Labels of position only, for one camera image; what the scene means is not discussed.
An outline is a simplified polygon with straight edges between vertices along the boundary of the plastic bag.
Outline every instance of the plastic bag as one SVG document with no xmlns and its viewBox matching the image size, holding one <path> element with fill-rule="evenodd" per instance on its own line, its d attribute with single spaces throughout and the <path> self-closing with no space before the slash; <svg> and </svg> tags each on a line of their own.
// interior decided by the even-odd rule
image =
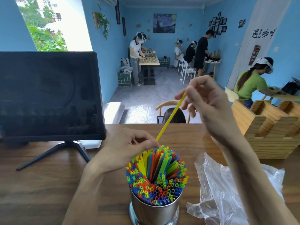
<svg viewBox="0 0 300 225">
<path fill-rule="evenodd" d="M 187 203 L 187 212 L 204 218 L 207 225 L 248 225 L 229 167 L 217 163 L 205 152 L 198 156 L 195 166 L 201 184 L 200 203 Z M 261 166 L 283 199 L 284 169 L 278 170 L 265 164 Z"/>
</svg>

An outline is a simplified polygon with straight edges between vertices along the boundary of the brown tabletop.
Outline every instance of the brown tabletop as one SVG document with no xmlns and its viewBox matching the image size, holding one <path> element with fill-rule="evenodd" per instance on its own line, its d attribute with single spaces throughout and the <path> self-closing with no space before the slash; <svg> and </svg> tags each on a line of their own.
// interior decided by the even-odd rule
<svg viewBox="0 0 300 225">
<path fill-rule="evenodd" d="M 124 127 L 143 129 L 156 137 L 162 126 L 107 124 L 107 140 L 101 146 Z M 226 165 L 223 155 L 201 124 L 170 124 L 159 142 L 181 155 L 187 165 L 189 180 L 179 204 L 179 224 L 205 224 L 203 219 L 193 217 L 186 211 L 187 202 L 195 204 L 200 201 L 200 184 L 194 162 L 199 153 L 206 151 L 217 162 Z M 86 164 L 77 150 L 60 151 L 22 171 L 15 171 L 18 166 L 55 144 L 57 142 L 34 142 L 18 149 L 0 145 L 0 224 L 62 223 Z M 88 150 L 88 153 L 93 157 L 97 151 Z M 261 162 L 286 170 L 283 196 L 288 208 L 300 220 L 300 150 L 295 150 L 286 160 Z M 130 194 L 125 170 L 107 174 L 101 190 L 97 215 L 99 224 L 130 225 Z"/>
</svg>

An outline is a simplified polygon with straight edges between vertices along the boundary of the white polo shirt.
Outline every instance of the white polo shirt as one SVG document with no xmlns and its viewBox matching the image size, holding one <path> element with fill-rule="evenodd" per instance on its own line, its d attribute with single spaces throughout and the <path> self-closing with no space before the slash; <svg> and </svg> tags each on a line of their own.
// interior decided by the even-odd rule
<svg viewBox="0 0 300 225">
<path fill-rule="evenodd" d="M 136 44 L 136 43 L 135 43 L 135 40 L 132 40 L 132 41 L 130 42 L 130 45 L 129 45 L 129 46 L 133 48 L 133 53 L 134 53 L 135 55 L 139 56 L 139 50 L 140 50 L 140 48 L 141 48 L 141 44 Z"/>
<path fill-rule="evenodd" d="M 181 53 L 181 50 L 179 49 L 179 47 L 178 47 L 178 46 L 175 46 L 174 52 L 175 52 L 175 54 L 176 54 L 176 55 L 178 55 L 178 54 L 180 54 L 180 53 Z M 180 57 L 183 57 L 183 56 L 184 56 L 184 55 L 183 55 L 183 54 L 181 54 L 180 56 L 178 56 L 178 57 L 177 57 L 177 60 L 179 60 L 179 59 L 180 59 Z"/>
</svg>

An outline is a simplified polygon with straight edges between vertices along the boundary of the woman in green shirt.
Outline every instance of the woman in green shirt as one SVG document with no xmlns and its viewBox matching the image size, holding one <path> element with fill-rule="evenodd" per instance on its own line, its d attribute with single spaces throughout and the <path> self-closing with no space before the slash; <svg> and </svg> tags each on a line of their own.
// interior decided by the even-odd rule
<svg viewBox="0 0 300 225">
<path fill-rule="evenodd" d="M 245 106 L 251 108 L 253 104 L 252 93 L 255 90 L 272 96 L 280 91 L 279 88 L 270 89 L 264 78 L 264 73 L 271 74 L 273 72 L 273 59 L 264 57 L 258 60 L 248 71 L 243 71 L 235 84 L 234 92 L 238 94 L 240 100 L 245 100 Z"/>
</svg>

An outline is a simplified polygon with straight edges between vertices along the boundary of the starry night painting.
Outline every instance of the starry night painting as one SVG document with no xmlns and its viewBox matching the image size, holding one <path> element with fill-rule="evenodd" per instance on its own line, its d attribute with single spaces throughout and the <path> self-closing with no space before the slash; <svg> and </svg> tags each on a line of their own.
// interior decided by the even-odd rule
<svg viewBox="0 0 300 225">
<path fill-rule="evenodd" d="M 155 13 L 153 17 L 154 33 L 175 33 L 176 14 Z"/>
</svg>

